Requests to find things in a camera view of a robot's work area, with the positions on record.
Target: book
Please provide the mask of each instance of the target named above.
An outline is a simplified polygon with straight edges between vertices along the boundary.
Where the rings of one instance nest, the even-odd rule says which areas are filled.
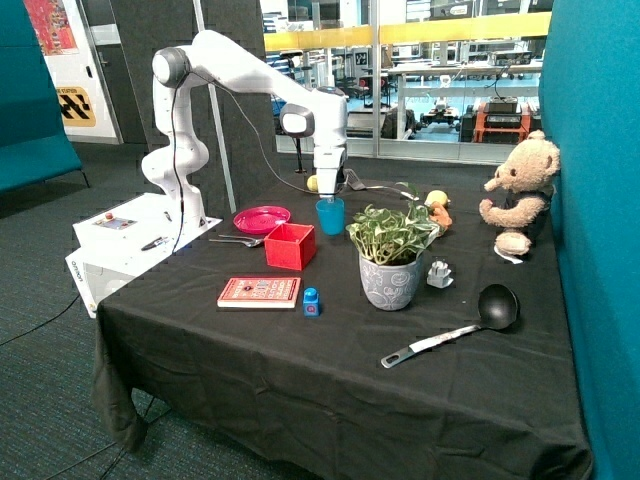
[[[227,308],[294,308],[300,277],[232,277],[218,297]]]

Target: teal sofa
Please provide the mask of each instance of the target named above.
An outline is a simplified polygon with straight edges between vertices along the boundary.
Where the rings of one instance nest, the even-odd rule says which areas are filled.
[[[640,478],[637,2],[556,0],[540,85],[554,231],[593,478]]]
[[[3,0],[2,13],[0,193],[82,169],[23,1]]]

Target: black ladle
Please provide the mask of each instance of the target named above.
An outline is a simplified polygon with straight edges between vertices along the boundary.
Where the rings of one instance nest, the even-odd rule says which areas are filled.
[[[384,357],[381,362],[385,368],[391,368],[407,358],[413,357],[427,348],[436,347],[454,338],[467,335],[468,333],[489,328],[491,330],[504,330],[518,318],[520,304],[518,297],[509,288],[500,284],[493,284],[486,287],[478,298],[478,313],[480,321],[476,325],[462,327],[451,332],[442,333],[435,337],[425,338],[412,343],[408,347],[398,350],[391,355]]]

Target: pink plate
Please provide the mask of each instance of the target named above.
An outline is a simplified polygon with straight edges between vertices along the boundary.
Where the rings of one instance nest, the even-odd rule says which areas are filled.
[[[254,207],[240,212],[233,219],[238,230],[252,235],[270,233],[281,223],[287,223],[291,212],[282,207]]]

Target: door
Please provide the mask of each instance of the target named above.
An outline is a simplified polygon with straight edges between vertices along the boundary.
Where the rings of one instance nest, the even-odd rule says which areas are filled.
[[[72,141],[122,143],[76,0],[24,0]]]

